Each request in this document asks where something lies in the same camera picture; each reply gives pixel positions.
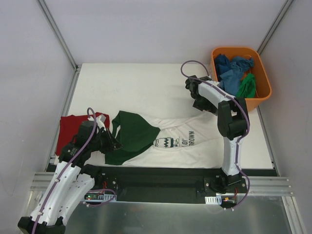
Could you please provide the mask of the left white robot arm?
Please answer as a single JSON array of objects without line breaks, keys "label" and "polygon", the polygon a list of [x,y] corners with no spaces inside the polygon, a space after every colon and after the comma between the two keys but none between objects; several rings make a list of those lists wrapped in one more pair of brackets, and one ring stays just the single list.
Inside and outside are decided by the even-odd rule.
[{"label": "left white robot arm", "polygon": [[93,152],[110,153],[121,144],[105,126],[105,115],[88,116],[65,145],[46,192],[29,216],[21,217],[18,228],[24,234],[63,234],[75,208],[107,204],[117,197],[100,167],[87,164]]}]

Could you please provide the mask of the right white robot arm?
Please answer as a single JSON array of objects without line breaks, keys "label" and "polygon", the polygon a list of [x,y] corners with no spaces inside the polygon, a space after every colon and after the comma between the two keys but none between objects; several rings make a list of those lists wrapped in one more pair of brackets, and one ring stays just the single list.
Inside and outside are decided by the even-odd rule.
[{"label": "right white robot arm", "polygon": [[221,194],[231,192],[243,176],[240,166],[241,144],[250,131],[246,101],[243,97],[226,93],[208,77],[188,77],[185,88],[195,100],[193,107],[217,116],[217,128],[224,140],[220,175],[209,183],[209,188]]}]

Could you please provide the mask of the white and green t shirt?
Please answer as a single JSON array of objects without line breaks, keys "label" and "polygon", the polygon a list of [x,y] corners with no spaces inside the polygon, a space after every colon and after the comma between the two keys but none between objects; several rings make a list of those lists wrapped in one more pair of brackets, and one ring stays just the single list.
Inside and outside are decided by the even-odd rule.
[{"label": "white and green t shirt", "polygon": [[114,166],[219,168],[223,138],[216,116],[160,119],[119,111],[112,120],[113,136],[122,148],[105,155]]}]

